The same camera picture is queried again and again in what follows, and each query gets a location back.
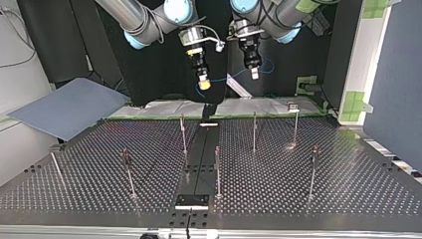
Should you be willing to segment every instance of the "blue cable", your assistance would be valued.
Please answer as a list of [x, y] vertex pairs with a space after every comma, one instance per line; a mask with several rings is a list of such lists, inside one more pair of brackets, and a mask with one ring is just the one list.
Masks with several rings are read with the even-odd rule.
[[[262, 74], [270, 74], [272, 73], [275, 69], [276, 69], [276, 65], [274, 65], [274, 63], [266, 56], [263, 56], [268, 62], [270, 62], [270, 64], [273, 66], [272, 69], [270, 71], [259, 71]], [[242, 73], [248, 71], [249, 69], [243, 69], [242, 71], [236, 73], [235, 75], [232, 76], [232, 78], [238, 77], [239, 75], [241, 75]], [[222, 79], [218, 79], [218, 80], [210, 80], [211, 83], [219, 83], [219, 82], [225, 82], [227, 81], [227, 78], [222, 78]], [[199, 91], [199, 85], [196, 85], [196, 92], [198, 93], [198, 95], [202, 98], [205, 99], [205, 96]]]
[[201, 96], [202, 98], [205, 99], [204, 94], [202, 94], [201, 91], [199, 91], [199, 85], [198, 84], [196, 84], [196, 88], [195, 89], [196, 89], [196, 93], [198, 93], [199, 96]]

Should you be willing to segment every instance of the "black backdrop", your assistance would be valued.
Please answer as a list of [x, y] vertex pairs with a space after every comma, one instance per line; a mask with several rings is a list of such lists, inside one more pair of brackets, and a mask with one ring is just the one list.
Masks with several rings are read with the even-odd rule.
[[[154, 9], [163, 1], [143, 0], [141, 3]], [[229, 1], [196, 1], [196, 5], [198, 15], [207, 17], [202, 24], [214, 28], [225, 39], [231, 21]], [[219, 104], [223, 101], [226, 91], [223, 82], [215, 83], [210, 90], [202, 92], [205, 98], [197, 94], [198, 80], [178, 38], [179, 31], [168, 34], [164, 44], [155, 42], [140, 51], [133, 50], [117, 22], [100, 6], [98, 9], [134, 105], [142, 106], [167, 94], [180, 94], [194, 102]], [[214, 49], [214, 43], [207, 44], [209, 76], [210, 79], [222, 79], [227, 74], [228, 50], [216, 53]]]
[[[151, 9], [163, 0], [142, 0]], [[113, 19], [94, 0], [18, 0], [29, 33], [38, 51], [49, 81], [65, 84], [76, 77], [94, 78], [107, 86], [116, 86], [120, 79], [135, 106], [172, 95], [194, 102], [219, 104], [226, 94], [225, 82], [215, 83], [208, 91], [196, 92], [197, 79], [178, 38], [178, 31], [165, 37], [165, 43], [153, 43], [140, 51], [125, 40], [123, 32]], [[232, 19], [229, 0], [198, 0], [203, 24], [214, 28], [221, 38], [227, 36]], [[326, 7], [324, 15], [333, 23], [335, 6]], [[323, 81], [330, 35], [316, 37], [303, 28], [294, 42], [288, 45], [274, 40], [262, 42], [260, 51], [276, 65], [270, 75], [252, 81], [248, 72], [236, 79], [253, 96], [293, 96], [300, 76], [317, 75]], [[210, 79], [223, 79], [244, 69], [243, 55], [237, 43], [230, 42], [223, 53], [214, 51], [215, 44], [207, 46], [206, 60]], [[85, 55], [89, 56], [95, 74], [88, 71]]]

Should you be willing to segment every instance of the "metal post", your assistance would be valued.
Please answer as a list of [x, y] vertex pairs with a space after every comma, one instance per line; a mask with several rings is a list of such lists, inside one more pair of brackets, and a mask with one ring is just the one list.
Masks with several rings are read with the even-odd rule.
[[254, 152], [257, 151], [257, 113], [254, 112], [254, 145], [253, 145]]
[[298, 122], [299, 122], [299, 111], [296, 112], [295, 119], [295, 134], [293, 135], [293, 144], [296, 145], [296, 137], [298, 135]]
[[129, 156], [129, 152], [127, 150], [127, 148], [123, 149], [123, 152], [121, 153], [121, 160], [123, 163], [124, 168], [127, 171], [127, 176], [129, 178], [129, 183], [130, 183], [130, 190], [131, 190], [131, 196], [133, 198], [136, 198], [136, 192], [134, 191], [134, 185], [133, 185], [133, 178], [131, 176], [130, 170], [131, 170], [131, 158]]
[[50, 152], [50, 155], [53, 158], [54, 165], [56, 166], [57, 172], [59, 172], [60, 176], [63, 178], [62, 170], [60, 169], [59, 164], [57, 163], [56, 155], [53, 152]]
[[220, 147], [215, 147], [215, 167], [217, 170], [217, 198], [221, 198], [223, 195], [221, 194], [221, 185], [220, 185]]
[[187, 148], [186, 148], [185, 127], [184, 127], [184, 115], [182, 115], [180, 117], [180, 130], [182, 131], [182, 136], [183, 136], [183, 152], [186, 154], [187, 153]]
[[313, 199], [314, 183], [315, 183], [315, 179], [316, 179], [317, 167], [318, 167], [318, 164], [319, 164], [319, 146], [318, 145], [315, 145], [314, 148], [313, 148], [312, 160], [313, 160], [313, 175], [312, 175], [312, 178], [311, 178], [311, 188], [310, 188], [309, 202], [311, 202], [311, 200]]
[[127, 175], [129, 177], [129, 181], [130, 181], [130, 188], [131, 188], [131, 191], [132, 191], [132, 197], [135, 198], [137, 196], [136, 196], [136, 193], [134, 192], [133, 180], [132, 180], [132, 177], [131, 177], [130, 169], [127, 170]]
[[294, 149], [297, 144], [297, 138], [298, 138], [298, 124], [299, 124], [299, 105], [293, 102], [288, 103], [288, 112], [289, 113], [295, 113], [295, 131], [293, 134], [293, 141], [289, 143], [288, 149]]

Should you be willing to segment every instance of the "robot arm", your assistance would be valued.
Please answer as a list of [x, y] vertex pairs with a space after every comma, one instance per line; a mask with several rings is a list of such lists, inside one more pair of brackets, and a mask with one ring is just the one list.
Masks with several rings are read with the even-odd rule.
[[125, 38], [137, 50], [162, 41], [164, 34], [197, 18], [190, 0], [169, 0], [154, 10], [136, 0], [96, 1], [120, 23]]
[[[120, 23], [125, 38], [137, 50], [155, 41], [162, 43], [164, 34], [184, 27], [179, 33], [179, 38], [199, 79], [199, 88], [205, 91], [211, 87], [208, 79], [209, 68], [205, 61], [205, 42], [216, 42], [217, 52], [223, 51], [225, 43], [213, 29], [196, 24], [200, 20], [192, 0], [166, 0], [154, 10], [136, 0], [96, 1]], [[207, 36], [207, 30], [212, 31], [216, 38]]]
[[279, 43], [288, 44], [301, 30], [301, 21], [319, 4], [313, 0], [231, 0], [234, 11], [234, 35], [245, 55], [245, 67], [258, 79], [262, 65], [258, 52], [259, 34], [266, 32]]

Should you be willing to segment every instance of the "metal plate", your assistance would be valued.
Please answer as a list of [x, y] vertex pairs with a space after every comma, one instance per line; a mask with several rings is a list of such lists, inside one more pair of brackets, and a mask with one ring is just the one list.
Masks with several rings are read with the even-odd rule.
[[[197, 127], [197, 121], [186, 122], [189, 146]], [[135, 199], [130, 197], [121, 163], [124, 148], [133, 158]], [[84, 225], [88, 221], [117, 226], [126, 221], [132, 226], [166, 227], [176, 220], [172, 211], [186, 160], [178, 121], [107, 121], [57, 159], [63, 181], [53, 161], [43, 166], [1, 197], [0, 223]], [[18, 221], [7, 220], [19, 216]], [[39, 221], [28, 219], [37, 216]]]
[[[197, 128], [203, 129], [198, 121], [186, 122], [192, 153]], [[211, 192], [208, 211], [174, 211], [186, 170], [178, 120], [106, 121], [58, 155], [66, 187], [50, 162], [0, 192], [0, 224], [422, 231], [421, 185], [333, 119], [300, 119], [294, 149], [294, 119], [258, 119], [255, 154], [252, 119], [220, 120], [219, 130], [202, 130], [196, 172], [212, 165], [219, 138], [223, 197]], [[321, 153], [310, 200], [316, 144]], [[129, 197], [119, 158], [125, 147], [135, 159], [137, 200]], [[192, 153], [190, 161], [200, 154]], [[197, 194], [215, 185], [214, 172], [204, 173], [193, 187]]]
[[289, 149], [294, 119], [258, 119], [255, 154], [252, 119], [220, 126], [223, 197], [210, 206], [208, 228], [422, 230], [420, 185], [333, 120], [300, 119]]

